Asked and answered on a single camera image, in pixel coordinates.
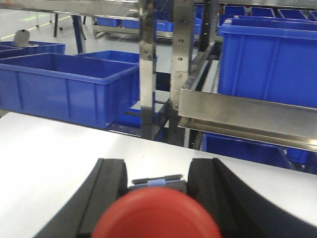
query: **metal rack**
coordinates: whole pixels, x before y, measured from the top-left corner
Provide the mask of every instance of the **metal rack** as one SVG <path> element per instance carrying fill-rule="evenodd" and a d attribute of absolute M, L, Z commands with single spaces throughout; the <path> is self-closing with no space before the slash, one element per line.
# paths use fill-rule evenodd
<path fill-rule="evenodd" d="M 209 66 L 219 58 L 214 27 L 220 3 L 316 9 L 314 0 L 204 0 L 199 53 L 192 59 L 194 0 L 174 0 L 170 100 L 155 114 L 156 13 L 154 0 L 0 0 L 0 8 L 137 20 L 140 15 L 141 136 L 155 139 L 169 119 L 168 141 L 189 146 L 195 131 L 317 151 L 317 109 L 199 92 Z"/>

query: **floor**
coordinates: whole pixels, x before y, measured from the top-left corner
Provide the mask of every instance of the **floor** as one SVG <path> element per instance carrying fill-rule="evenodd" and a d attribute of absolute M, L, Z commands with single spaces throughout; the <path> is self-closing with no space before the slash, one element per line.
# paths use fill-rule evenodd
<path fill-rule="evenodd" d="M 20 29 L 27 29 L 30 32 L 31 41 L 56 42 L 66 44 L 66 54 L 77 53 L 72 19 L 67 15 L 59 15 L 57 37 L 53 37 L 54 14 L 36 13 L 18 10 L 0 9 L 0 39 L 1 41 L 13 41 L 14 33 Z M 86 52 L 115 50 L 127 52 L 139 52 L 137 37 L 123 34 L 105 34 L 95 39 L 91 28 L 91 18 L 87 17 L 84 25 Z M 170 72 L 171 45 L 157 45 L 157 71 Z"/>

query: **blue plastic bin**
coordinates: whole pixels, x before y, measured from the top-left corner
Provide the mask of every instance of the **blue plastic bin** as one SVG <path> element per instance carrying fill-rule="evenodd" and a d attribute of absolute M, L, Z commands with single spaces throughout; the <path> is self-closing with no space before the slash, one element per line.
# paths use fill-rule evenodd
<path fill-rule="evenodd" d="M 196 18 L 199 18 L 199 19 L 203 18 L 203 5 L 202 4 L 196 5 Z"/>
<path fill-rule="evenodd" d="M 132 20 L 122 20 L 122 27 L 139 29 L 140 22 L 139 21 L 132 21 Z"/>
<path fill-rule="evenodd" d="M 251 7 L 250 8 L 251 16 L 267 16 L 267 17 L 275 17 L 274 11 L 272 8 L 264 8 L 264 7 Z"/>
<path fill-rule="evenodd" d="M 158 20 L 170 21 L 170 12 L 167 10 L 157 11 Z"/>
<path fill-rule="evenodd" d="M 245 6 L 224 6 L 224 14 L 236 15 L 236 16 L 245 16 L 246 7 Z"/>
<path fill-rule="evenodd" d="M 287 148 L 287 157 L 289 161 L 304 165 L 303 171 L 310 174 L 317 174 L 317 153 L 295 148 Z"/>
<path fill-rule="evenodd" d="M 157 22 L 157 31 L 172 32 L 173 31 L 173 23 L 168 22 L 168 21 Z"/>
<path fill-rule="evenodd" d="M 105 128 L 139 94 L 139 67 L 78 56 L 0 59 L 0 108 Z"/>
<path fill-rule="evenodd" d="M 308 24 L 317 24 L 309 20 L 302 19 L 289 19 L 289 18 L 277 18 L 277 17 L 266 17 L 266 16 L 238 16 L 239 19 L 246 20 L 261 20 L 261 21 L 289 21 L 289 22 L 299 22 L 299 23 L 308 23 Z"/>
<path fill-rule="evenodd" d="M 131 21 L 131 20 L 123 20 L 122 26 L 125 28 L 139 29 L 140 22 L 139 21 Z M 173 23 L 168 22 L 168 21 L 158 21 L 157 22 L 157 31 L 172 32 L 173 31 Z"/>
<path fill-rule="evenodd" d="M 137 109 L 129 109 L 128 112 L 139 114 L 139 116 L 124 114 L 118 117 L 113 123 L 133 128 L 141 128 L 141 111 Z"/>
<path fill-rule="evenodd" d="M 78 54 L 78 56 L 127 62 L 127 63 L 139 63 L 139 54 L 123 51 L 98 51 L 91 53 Z"/>
<path fill-rule="evenodd" d="M 23 55 L 35 55 L 41 53 L 65 53 L 65 44 L 60 43 L 50 43 L 50 42 L 39 42 L 39 41 L 29 41 L 29 44 L 33 46 L 23 47 Z M 13 41 L 2 41 L 0 45 L 14 47 Z"/>
<path fill-rule="evenodd" d="M 282 148 L 275 145 L 206 133 L 202 140 L 202 150 L 237 159 L 293 169 Z"/>
<path fill-rule="evenodd" d="M 278 17 L 281 18 L 290 18 L 290 19 L 303 19 L 303 20 L 307 20 L 307 18 L 305 17 L 305 15 L 303 14 L 303 12 L 301 10 L 295 10 L 295 9 L 278 9 L 277 10 Z"/>
<path fill-rule="evenodd" d="M 195 18 L 195 26 L 194 26 L 194 33 L 199 35 L 202 30 L 202 20 L 199 18 Z"/>
<path fill-rule="evenodd" d="M 317 175 L 317 153 L 309 152 L 304 167 L 304 172 Z"/>
<path fill-rule="evenodd" d="M 301 22 L 225 22 L 218 93 L 317 108 L 316 30 Z"/>
<path fill-rule="evenodd" d="M 295 148 L 286 148 L 288 159 L 297 164 L 305 165 L 309 151 Z"/>
<path fill-rule="evenodd" d="M 309 11 L 308 20 L 317 21 L 317 11 Z"/>
<path fill-rule="evenodd" d="M 106 17 L 97 17 L 97 24 L 99 26 L 113 26 L 117 27 L 121 24 L 121 20 L 119 19 L 111 19 Z"/>
<path fill-rule="evenodd" d="M 21 48 L 0 45 L 0 59 L 21 55 L 23 55 L 23 50 Z"/>
<path fill-rule="evenodd" d="M 219 15 L 218 23 L 217 23 L 218 35 L 219 35 L 219 30 L 220 30 L 222 24 L 224 23 L 224 21 L 225 21 L 226 19 L 232 19 L 233 17 L 234 17 L 234 15 L 228 15 L 228 14 L 221 14 L 221 15 Z"/>

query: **red round object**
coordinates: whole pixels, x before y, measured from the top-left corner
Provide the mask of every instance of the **red round object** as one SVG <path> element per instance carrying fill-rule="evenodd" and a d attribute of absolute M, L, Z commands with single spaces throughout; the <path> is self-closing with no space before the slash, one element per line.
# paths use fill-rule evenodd
<path fill-rule="evenodd" d="M 143 188 L 113 203 L 92 238 L 221 238 L 209 213 L 194 199 L 164 187 Z"/>

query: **white countertop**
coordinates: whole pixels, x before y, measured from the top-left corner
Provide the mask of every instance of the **white countertop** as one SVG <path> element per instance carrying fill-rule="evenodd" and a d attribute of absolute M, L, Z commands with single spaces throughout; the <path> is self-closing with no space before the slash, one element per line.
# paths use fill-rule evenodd
<path fill-rule="evenodd" d="M 31 238 L 98 158 L 124 159 L 128 180 L 187 173 L 220 158 L 262 196 L 317 226 L 317 176 L 16 113 L 0 118 L 0 238 Z"/>

